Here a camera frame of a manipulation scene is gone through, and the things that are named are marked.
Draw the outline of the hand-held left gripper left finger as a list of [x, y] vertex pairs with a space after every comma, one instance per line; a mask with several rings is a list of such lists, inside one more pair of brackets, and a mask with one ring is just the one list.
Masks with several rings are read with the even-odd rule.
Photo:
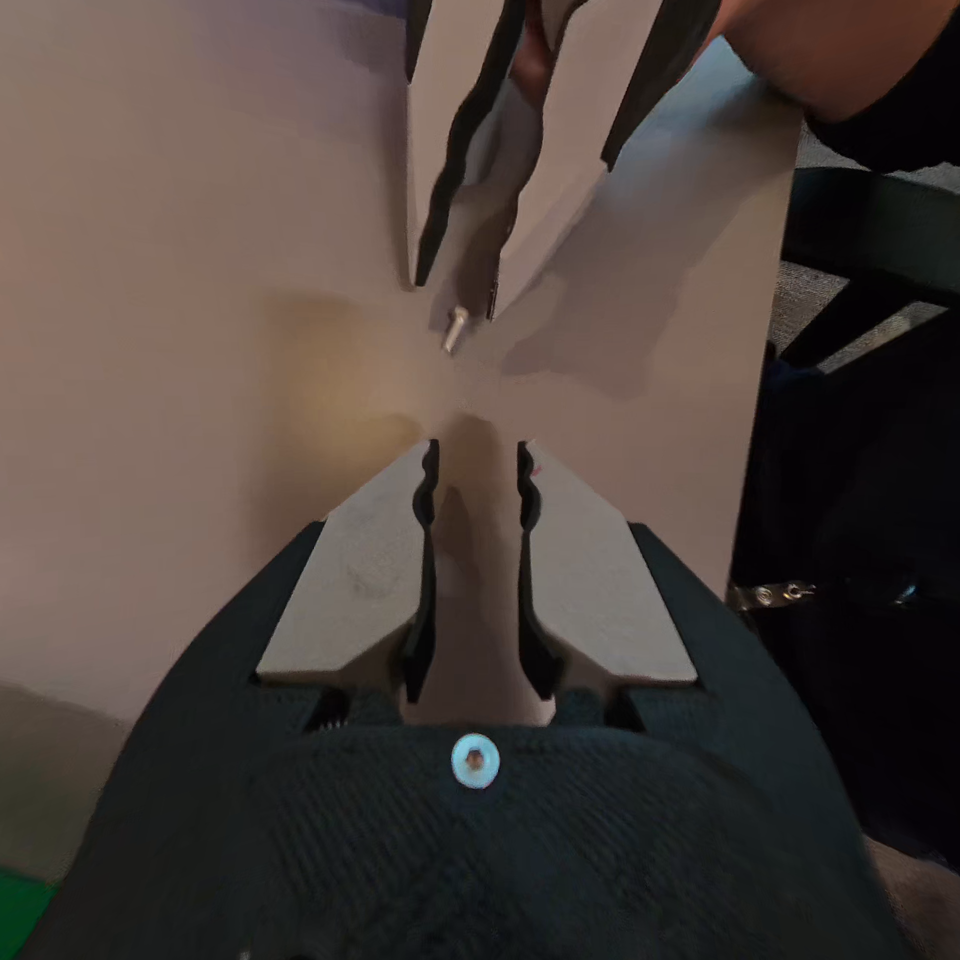
[[330, 511], [256, 667], [262, 683], [419, 702], [436, 651], [439, 462], [438, 440], [420, 441]]

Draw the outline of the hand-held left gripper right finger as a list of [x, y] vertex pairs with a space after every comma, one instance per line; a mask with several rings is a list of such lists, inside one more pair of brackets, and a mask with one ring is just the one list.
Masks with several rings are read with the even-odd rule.
[[541, 700], [684, 688], [698, 673], [623, 514], [533, 440], [517, 445], [518, 652]]

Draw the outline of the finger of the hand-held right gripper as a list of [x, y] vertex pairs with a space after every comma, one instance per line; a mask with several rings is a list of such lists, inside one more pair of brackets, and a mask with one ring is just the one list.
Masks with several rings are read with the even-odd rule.
[[662, 6], [659, 1], [587, 1], [557, 18], [555, 61], [531, 171], [511, 208], [486, 317], [498, 320], [534, 282], [606, 179], [602, 154]]
[[524, 20], [523, 1], [408, 3], [407, 258], [414, 287], [429, 279]]

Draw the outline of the green plastic bin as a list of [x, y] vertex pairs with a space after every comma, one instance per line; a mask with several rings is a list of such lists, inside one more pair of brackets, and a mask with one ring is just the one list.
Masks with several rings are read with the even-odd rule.
[[59, 884], [1, 870], [1, 959], [14, 959], [59, 890]]

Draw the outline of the person's right hand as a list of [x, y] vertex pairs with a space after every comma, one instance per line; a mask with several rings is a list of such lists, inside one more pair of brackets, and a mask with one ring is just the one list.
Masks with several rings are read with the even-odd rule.
[[957, 1], [723, 1], [691, 63], [724, 39], [787, 99], [841, 122], [893, 90], [957, 11]]

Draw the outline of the person's black chair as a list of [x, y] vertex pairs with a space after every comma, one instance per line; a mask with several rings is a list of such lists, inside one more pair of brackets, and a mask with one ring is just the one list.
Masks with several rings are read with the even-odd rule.
[[907, 306], [958, 311], [959, 197], [891, 175], [798, 169], [781, 260], [846, 281], [782, 351], [812, 368]]

